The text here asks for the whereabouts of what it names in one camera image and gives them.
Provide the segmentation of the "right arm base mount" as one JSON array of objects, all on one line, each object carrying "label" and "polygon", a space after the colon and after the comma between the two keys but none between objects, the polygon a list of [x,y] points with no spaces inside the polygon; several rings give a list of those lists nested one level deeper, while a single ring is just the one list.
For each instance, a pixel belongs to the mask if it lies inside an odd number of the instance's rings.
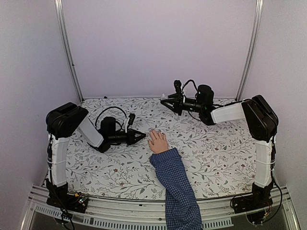
[{"label": "right arm base mount", "polygon": [[252,184],[252,194],[248,196],[233,197],[230,201],[230,207],[234,212],[242,213],[246,211],[252,211],[258,208],[268,207],[273,204],[271,198],[271,190],[273,188],[273,182],[264,188]]}]

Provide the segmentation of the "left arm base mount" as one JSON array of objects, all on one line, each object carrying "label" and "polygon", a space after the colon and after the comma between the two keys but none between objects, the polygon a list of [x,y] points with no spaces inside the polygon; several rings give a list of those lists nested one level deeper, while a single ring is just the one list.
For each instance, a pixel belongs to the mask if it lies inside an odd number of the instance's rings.
[{"label": "left arm base mount", "polygon": [[88,205],[88,196],[77,192],[68,194],[68,184],[56,187],[50,183],[47,184],[49,191],[47,204],[79,213],[85,213]]}]

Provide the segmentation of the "person's bare hand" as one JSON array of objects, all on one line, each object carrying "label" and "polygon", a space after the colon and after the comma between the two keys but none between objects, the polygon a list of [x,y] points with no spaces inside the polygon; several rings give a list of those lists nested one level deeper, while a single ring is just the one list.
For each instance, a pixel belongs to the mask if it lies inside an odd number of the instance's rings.
[{"label": "person's bare hand", "polygon": [[166,135],[161,131],[150,131],[149,147],[154,154],[160,154],[169,150]]}]

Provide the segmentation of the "blue checkered sleeve forearm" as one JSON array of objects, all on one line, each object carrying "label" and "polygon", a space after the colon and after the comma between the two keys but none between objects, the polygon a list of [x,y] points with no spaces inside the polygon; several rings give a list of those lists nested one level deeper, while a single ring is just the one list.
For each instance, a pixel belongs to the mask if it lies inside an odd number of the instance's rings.
[{"label": "blue checkered sleeve forearm", "polygon": [[165,188],[165,219],[169,230],[201,230],[199,205],[176,148],[153,154],[150,163]]}]

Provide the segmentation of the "clear nail polish bottle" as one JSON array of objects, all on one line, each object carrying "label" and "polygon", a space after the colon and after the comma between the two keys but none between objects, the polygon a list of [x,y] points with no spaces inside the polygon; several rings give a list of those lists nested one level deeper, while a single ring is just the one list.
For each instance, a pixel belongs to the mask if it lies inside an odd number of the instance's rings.
[{"label": "clear nail polish bottle", "polygon": [[161,96],[161,100],[166,100],[166,99],[168,99],[168,96],[163,93]]}]

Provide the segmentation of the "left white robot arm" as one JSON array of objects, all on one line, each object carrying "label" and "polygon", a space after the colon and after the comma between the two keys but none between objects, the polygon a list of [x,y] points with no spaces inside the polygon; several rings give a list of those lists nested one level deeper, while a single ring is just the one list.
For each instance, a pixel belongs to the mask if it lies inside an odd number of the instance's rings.
[{"label": "left white robot arm", "polygon": [[131,128],[135,114],[124,115],[125,120],[122,124],[111,116],[104,117],[101,122],[92,122],[88,115],[86,108],[66,103],[50,111],[46,116],[48,205],[78,212],[84,212],[87,208],[86,195],[81,192],[73,195],[68,193],[67,150],[69,140],[75,131],[85,138],[90,147],[100,153],[106,152],[112,145],[130,146],[146,137],[145,133]]}]

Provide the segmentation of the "aluminium frame post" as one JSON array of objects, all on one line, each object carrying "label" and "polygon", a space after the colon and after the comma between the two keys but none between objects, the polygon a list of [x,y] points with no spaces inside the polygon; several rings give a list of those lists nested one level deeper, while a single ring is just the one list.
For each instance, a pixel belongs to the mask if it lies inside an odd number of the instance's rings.
[{"label": "aluminium frame post", "polygon": [[255,12],[254,12],[254,19],[251,31],[251,38],[248,46],[247,57],[245,60],[245,64],[243,67],[243,72],[239,84],[238,91],[236,93],[236,101],[240,101],[243,98],[244,89],[248,80],[248,75],[250,71],[250,67],[253,60],[253,55],[257,43],[257,38],[259,34],[260,24],[261,24],[261,17],[262,17],[262,10],[263,10],[263,0],[256,0]]},{"label": "aluminium frame post", "polygon": [[70,44],[69,44],[69,38],[68,38],[67,28],[66,28],[66,24],[65,24],[63,4],[62,4],[61,0],[54,0],[54,3],[55,3],[57,20],[58,20],[58,24],[59,24],[59,31],[60,31],[60,35],[61,35],[61,39],[62,39],[63,48],[64,48],[64,52],[65,52],[65,55],[66,55],[69,71],[70,71],[70,74],[71,74],[72,83],[73,83],[73,86],[75,88],[75,91],[76,91],[76,94],[77,94],[79,101],[83,102],[84,101],[83,93],[82,93],[81,86],[80,86],[80,83],[79,83],[79,80],[78,80],[78,77],[77,77],[75,64],[74,64],[74,61],[73,61],[71,48],[70,48]]}]

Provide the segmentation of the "left aluminium frame post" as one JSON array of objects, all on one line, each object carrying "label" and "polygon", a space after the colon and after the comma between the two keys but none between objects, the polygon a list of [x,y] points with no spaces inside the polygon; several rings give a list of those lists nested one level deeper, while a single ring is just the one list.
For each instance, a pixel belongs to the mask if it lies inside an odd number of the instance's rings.
[{"label": "left aluminium frame post", "polygon": [[58,20],[58,24],[59,24],[59,31],[60,31],[60,35],[61,35],[61,39],[62,39],[63,48],[64,48],[64,52],[65,52],[65,55],[66,55],[69,71],[70,71],[70,74],[71,74],[72,83],[73,83],[73,86],[75,88],[75,91],[76,91],[76,94],[77,94],[79,101],[83,102],[84,101],[83,93],[82,93],[81,86],[80,86],[80,83],[79,83],[79,80],[78,80],[78,77],[77,77],[75,64],[74,64],[74,61],[73,61],[71,48],[70,48],[70,44],[69,44],[69,38],[68,38],[67,28],[66,28],[66,24],[65,24],[63,4],[62,4],[61,0],[54,0],[54,3],[55,3],[57,20]]}]

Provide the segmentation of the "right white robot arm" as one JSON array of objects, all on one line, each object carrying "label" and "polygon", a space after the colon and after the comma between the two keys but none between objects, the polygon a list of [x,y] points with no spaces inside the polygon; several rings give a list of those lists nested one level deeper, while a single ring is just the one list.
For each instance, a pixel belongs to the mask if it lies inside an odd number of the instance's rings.
[{"label": "right white robot arm", "polygon": [[181,115],[183,111],[196,112],[200,121],[212,126],[232,120],[244,119],[256,146],[256,175],[252,184],[252,194],[247,198],[235,198],[235,207],[258,209],[271,205],[271,190],[275,183],[273,169],[275,166],[275,136],[278,128],[278,117],[261,95],[251,99],[226,105],[213,103],[214,92],[208,85],[199,85],[195,99],[187,98],[184,86],[176,80],[176,92],[161,99],[161,104],[172,112]]}]

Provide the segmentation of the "front aluminium rail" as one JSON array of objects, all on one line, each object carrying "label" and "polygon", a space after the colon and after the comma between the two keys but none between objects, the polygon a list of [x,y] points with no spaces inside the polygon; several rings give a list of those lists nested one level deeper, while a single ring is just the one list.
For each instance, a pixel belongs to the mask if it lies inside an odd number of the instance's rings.
[{"label": "front aluminium rail", "polygon": [[[269,221],[249,223],[248,218],[261,209],[235,213],[231,197],[198,201],[204,230],[301,230],[287,188],[271,191],[273,205]],[[48,190],[34,185],[26,203],[22,230],[65,230],[69,220],[61,218],[57,207],[47,204]],[[85,213],[70,212],[77,230],[165,230],[163,201],[140,201],[90,196]]]}]

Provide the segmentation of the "right aluminium frame post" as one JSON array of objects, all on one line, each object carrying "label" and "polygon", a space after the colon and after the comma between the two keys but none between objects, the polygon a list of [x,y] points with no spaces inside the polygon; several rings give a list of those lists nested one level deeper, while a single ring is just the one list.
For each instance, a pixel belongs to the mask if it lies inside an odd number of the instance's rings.
[{"label": "right aluminium frame post", "polygon": [[248,46],[247,57],[245,60],[245,64],[243,67],[243,72],[239,84],[238,91],[236,93],[236,101],[240,101],[243,98],[244,89],[248,80],[248,75],[250,71],[250,67],[253,60],[253,55],[257,43],[257,38],[259,34],[260,24],[261,24],[261,17],[262,17],[262,10],[263,10],[263,0],[256,0],[255,12],[254,12],[254,19],[251,31],[251,38]]}]

